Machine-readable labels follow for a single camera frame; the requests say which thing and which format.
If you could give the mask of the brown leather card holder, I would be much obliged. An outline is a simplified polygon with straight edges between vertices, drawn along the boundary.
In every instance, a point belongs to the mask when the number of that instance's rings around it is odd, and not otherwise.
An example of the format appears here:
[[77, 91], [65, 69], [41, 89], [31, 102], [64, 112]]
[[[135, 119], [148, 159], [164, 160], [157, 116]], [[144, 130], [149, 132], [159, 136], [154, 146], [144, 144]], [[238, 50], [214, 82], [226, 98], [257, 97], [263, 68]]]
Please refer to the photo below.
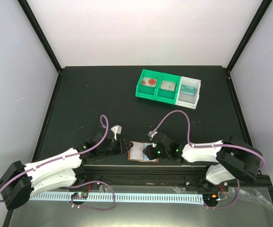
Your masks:
[[136, 161], [136, 162], [143, 162], [143, 163], [158, 163], [159, 159], [150, 160], [148, 156], [143, 153], [143, 150], [151, 143], [142, 143], [133, 141], [133, 147], [128, 151], [128, 160], [129, 161]]

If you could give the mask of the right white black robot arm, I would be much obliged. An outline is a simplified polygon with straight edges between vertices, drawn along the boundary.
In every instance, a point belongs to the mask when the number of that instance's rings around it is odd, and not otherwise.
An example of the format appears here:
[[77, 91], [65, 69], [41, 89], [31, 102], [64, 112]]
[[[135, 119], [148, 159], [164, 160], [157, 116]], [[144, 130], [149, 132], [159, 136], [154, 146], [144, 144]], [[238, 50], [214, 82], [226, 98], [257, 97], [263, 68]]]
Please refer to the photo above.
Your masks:
[[179, 162], [207, 163], [200, 176], [186, 178], [186, 186], [198, 192], [215, 192], [219, 186], [234, 179], [254, 183], [264, 164], [259, 150], [233, 136], [212, 143], [184, 144], [155, 132], [150, 140], [151, 144], [142, 150], [149, 160], [170, 158]]

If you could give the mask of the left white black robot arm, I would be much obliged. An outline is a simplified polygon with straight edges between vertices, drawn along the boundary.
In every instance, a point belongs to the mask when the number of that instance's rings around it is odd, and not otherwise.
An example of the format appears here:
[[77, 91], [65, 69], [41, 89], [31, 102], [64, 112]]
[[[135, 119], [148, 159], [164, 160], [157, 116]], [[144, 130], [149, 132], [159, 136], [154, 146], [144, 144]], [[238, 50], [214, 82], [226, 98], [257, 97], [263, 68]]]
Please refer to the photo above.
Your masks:
[[0, 202], [8, 210], [24, 205], [31, 197], [61, 187], [83, 188], [82, 164], [88, 158], [127, 153], [133, 143], [120, 133], [99, 132], [67, 151], [42, 161], [13, 162], [0, 178]]

